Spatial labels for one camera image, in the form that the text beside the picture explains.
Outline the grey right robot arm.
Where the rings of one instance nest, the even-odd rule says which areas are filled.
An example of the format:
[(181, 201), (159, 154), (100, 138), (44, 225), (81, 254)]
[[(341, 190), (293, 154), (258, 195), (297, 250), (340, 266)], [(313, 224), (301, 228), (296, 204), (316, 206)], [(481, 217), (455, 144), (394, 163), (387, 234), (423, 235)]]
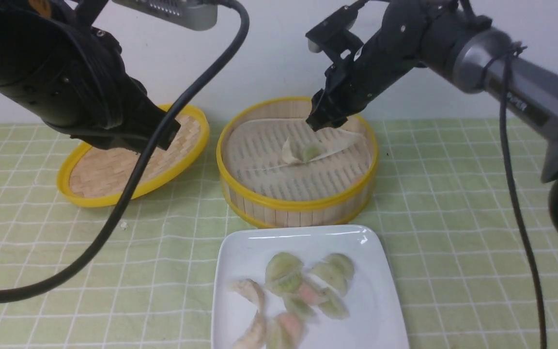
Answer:
[(467, 94), (487, 92), (547, 141), (541, 181), (558, 232), (558, 75), (519, 57), (520, 42), (474, 14), (467, 0), (390, 0), (379, 30), (362, 42), (350, 27), (365, 6), (343, 6), (306, 33), (332, 66), (306, 122), (339, 128), (413, 68), (427, 67)]

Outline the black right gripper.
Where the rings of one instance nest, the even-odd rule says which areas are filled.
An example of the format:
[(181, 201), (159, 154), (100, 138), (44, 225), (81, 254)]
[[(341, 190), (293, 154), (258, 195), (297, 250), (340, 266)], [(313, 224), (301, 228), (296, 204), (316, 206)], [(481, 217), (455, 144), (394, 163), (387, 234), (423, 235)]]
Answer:
[(306, 123), (317, 132), (340, 128), (418, 66), (420, 43), (434, 18), (432, 0), (388, 0), (379, 29), (365, 42), (350, 29), (365, 0), (339, 7), (307, 33), (309, 49), (332, 65), (311, 99)]

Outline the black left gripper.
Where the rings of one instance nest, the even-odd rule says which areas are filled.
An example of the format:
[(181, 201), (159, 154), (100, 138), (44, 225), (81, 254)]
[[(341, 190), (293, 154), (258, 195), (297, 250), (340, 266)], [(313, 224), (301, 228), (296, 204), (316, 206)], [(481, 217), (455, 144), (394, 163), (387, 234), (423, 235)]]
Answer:
[(80, 133), (71, 135), (71, 139), (101, 150), (121, 148), (134, 153), (143, 152), (166, 111), (151, 102), (145, 87), (135, 78), (124, 80), (122, 108), (121, 125), (111, 129), (83, 126)]

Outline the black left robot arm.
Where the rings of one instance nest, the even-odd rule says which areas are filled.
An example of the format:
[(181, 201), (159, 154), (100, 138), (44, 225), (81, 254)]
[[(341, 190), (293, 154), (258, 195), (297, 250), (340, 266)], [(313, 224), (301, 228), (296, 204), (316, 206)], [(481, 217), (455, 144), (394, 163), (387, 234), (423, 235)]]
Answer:
[(0, 0), (0, 94), (72, 139), (140, 153), (166, 113), (93, 26), (106, 4)]

